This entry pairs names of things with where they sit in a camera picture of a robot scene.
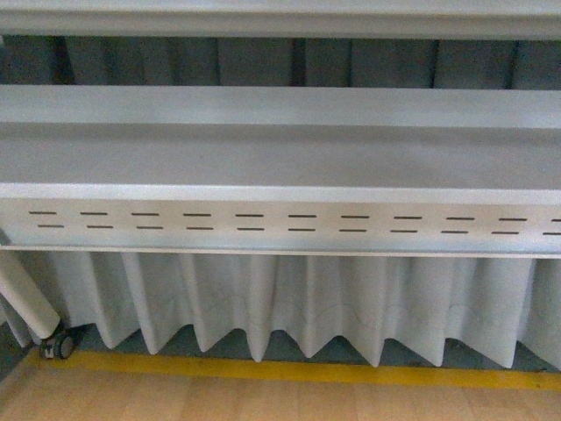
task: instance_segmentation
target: curtain fold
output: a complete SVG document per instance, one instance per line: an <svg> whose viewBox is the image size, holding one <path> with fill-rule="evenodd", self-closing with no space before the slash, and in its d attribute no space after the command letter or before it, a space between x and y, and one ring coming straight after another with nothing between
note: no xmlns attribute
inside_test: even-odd
<svg viewBox="0 0 561 421"><path fill-rule="evenodd" d="M206 351L244 329L252 357L274 330L307 357L342 335L374 366L397 339L436 366L459 339L503 367L516 341L561 367L561 260L21 253L70 325L112 348L138 328L157 353L184 325ZM20 343L25 324L0 302Z"/></svg>

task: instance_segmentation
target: floor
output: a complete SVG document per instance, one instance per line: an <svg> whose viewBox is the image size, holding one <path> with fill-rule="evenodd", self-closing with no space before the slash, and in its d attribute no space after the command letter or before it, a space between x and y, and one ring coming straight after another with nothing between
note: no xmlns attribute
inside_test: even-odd
<svg viewBox="0 0 561 421"><path fill-rule="evenodd" d="M24 361L0 383L0 421L44 419L555 421L561 394L118 373Z"/></svg>

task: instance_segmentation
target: yellow floor line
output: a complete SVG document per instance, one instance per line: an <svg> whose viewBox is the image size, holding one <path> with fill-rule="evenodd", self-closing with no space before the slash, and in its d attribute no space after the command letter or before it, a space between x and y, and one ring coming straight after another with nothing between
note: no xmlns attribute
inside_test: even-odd
<svg viewBox="0 0 561 421"><path fill-rule="evenodd" d="M348 382L561 392L561 375L495 370L426 367L370 367L251 360L223 360L136 353L75 351L68 360L41 360L37 350L26 358L39 368L81 368L119 373L149 373L296 382Z"/></svg>

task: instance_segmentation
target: wheel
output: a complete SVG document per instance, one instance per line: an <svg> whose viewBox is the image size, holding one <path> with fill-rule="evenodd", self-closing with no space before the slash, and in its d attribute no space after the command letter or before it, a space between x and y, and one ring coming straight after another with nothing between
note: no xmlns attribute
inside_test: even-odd
<svg viewBox="0 0 561 421"><path fill-rule="evenodd" d="M74 339L67 331L58 332L39 346L39 356L46 360L65 360L74 351Z"/></svg>
<svg viewBox="0 0 561 421"><path fill-rule="evenodd" d="M54 358L65 360L74 351L74 340L66 332L59 333L54 337L53 350Z"/></svg>

